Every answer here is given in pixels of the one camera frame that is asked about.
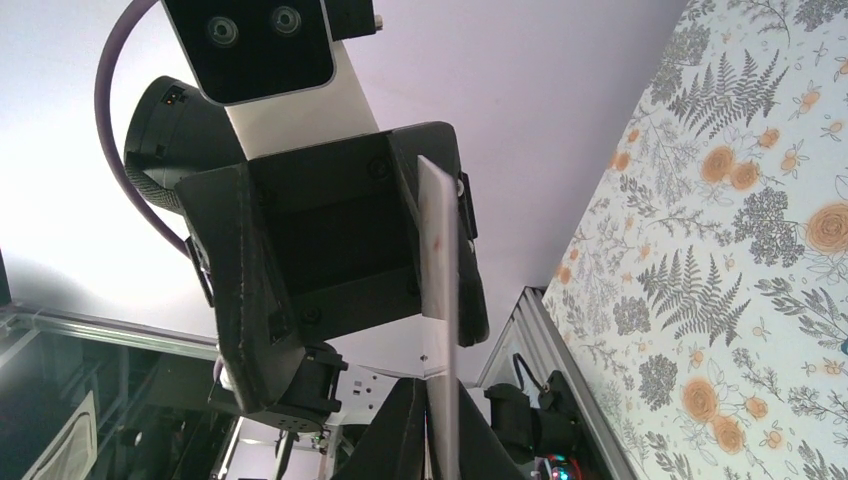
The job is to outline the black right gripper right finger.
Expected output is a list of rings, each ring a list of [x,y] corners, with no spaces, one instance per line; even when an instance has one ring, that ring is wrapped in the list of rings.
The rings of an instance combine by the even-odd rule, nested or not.
[[[463,480],[522,480],[466,388],[458,385],[459,475]]]

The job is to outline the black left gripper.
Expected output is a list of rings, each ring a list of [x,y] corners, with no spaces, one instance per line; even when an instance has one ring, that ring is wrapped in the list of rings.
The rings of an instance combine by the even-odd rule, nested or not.
[[[207,275],[219,352],[253,414],[287,392],[307,344],[422,312],[417,158],[458,195],[458,343],[487,340],[478,228],[454,127],[443,121],[249,160],[225,111],[162,76],[125,143],[143,198],[180,215]]]

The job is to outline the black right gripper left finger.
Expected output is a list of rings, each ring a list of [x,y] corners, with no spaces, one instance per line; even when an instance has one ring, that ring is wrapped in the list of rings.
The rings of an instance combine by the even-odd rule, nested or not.
[[[415,480],[424,474],[426,383],[398,380],[333,480]]]

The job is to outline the white floral card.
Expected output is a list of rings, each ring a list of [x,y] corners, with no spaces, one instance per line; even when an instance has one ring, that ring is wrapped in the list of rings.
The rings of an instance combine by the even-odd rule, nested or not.
[[[452,177],[420,155],[419,240],[423,374],[427,385],[428,446],[435,479],[458,479],[458,234]]]

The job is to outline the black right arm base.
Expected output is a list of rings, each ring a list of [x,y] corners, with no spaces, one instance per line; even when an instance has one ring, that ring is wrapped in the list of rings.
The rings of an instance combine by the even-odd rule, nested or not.
[[[564,375],[555,370],[540,382],[519,353],[512,355],[512,367],[517,385],[484,390],[495,435],[513,461],[533,462],[539,479],[585,479],[582,414]]]

